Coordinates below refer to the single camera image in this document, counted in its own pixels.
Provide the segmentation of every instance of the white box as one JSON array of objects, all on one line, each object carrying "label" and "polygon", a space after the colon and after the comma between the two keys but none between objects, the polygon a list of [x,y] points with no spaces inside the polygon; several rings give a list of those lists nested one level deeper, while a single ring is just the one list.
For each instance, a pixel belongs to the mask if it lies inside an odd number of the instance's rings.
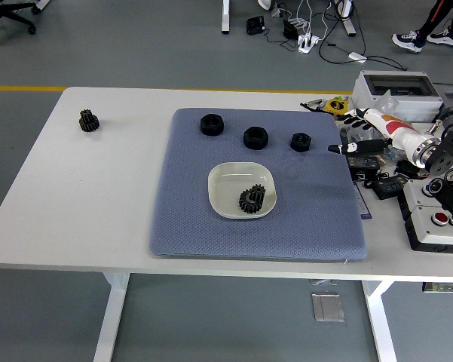
[{"label": "white box", "polygon": [[355,81],[349,109],[374,108],[390,90],[399,103],[394,116],[408,122],[432,122],[442,98],[425,72],[363,70]]}]

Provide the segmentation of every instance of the sneaker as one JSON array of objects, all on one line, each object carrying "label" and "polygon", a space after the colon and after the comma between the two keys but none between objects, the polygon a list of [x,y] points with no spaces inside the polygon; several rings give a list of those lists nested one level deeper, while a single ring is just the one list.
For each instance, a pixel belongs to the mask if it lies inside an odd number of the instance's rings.
[{"label": "sneaker", "polygon": [[437,34],[427,36],[427,41],[434,44],[446,44],[453,47],[453,34],[449,32],[449,28]]},{"label": "sneaker", "polygon": [[416,32],[410,32],[409,34],[404,35],[393,34],[392,41],[401,48],[409,49],[414,53],[419,53],[425,45],[425,40],[419,41],[417,35]]}]

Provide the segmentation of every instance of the black gear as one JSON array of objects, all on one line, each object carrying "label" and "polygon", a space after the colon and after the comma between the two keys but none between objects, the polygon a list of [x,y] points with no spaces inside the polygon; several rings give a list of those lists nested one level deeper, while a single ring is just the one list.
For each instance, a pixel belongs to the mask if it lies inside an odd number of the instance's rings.
[{"label": "black gear", "polygon": [[254,185],[251,189],[244,190],[240,195],[240,207],[245,213],[257,213],[263,206],[265,188]]},{"label": "black gear", "polygon": [[78,123],[84,132],[93,132],[99,128],[99,120],[92,114],[90,109],[81,111],[81,118],[78,120]]}]

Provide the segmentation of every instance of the black hex nut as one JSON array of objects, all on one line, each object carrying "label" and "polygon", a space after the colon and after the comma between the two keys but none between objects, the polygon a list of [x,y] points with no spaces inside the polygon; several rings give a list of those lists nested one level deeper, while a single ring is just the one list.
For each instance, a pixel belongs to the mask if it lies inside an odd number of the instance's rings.
[{"label": "black hex nut", "polygon": [[263,149],[268,144],[268,133],[261,127],[250,127],[244,131],[244,145],[249,149]]},{"label": "black hex nut", "polygon": [[297,152],[305,152],[310,149],[311,137],[306,133],[295,133],[289,146]]},{"label": "black hex nut", "polygon": [[209,114],[201,119],[201,132],[207,136],[218,136],[225,129],[220,115]]}]

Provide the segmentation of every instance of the yellow tape measure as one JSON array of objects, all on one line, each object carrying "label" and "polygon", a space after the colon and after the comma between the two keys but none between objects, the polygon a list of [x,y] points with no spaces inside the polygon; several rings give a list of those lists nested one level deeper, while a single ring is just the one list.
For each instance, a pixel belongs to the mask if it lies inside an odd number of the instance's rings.
[{"label": "yellow tape measure", "polygon": [[333,100],[328,100],[323,110],[333,113],[334,115],[343,115],[348,111],[348,101],[336,100],[335,98]]}]

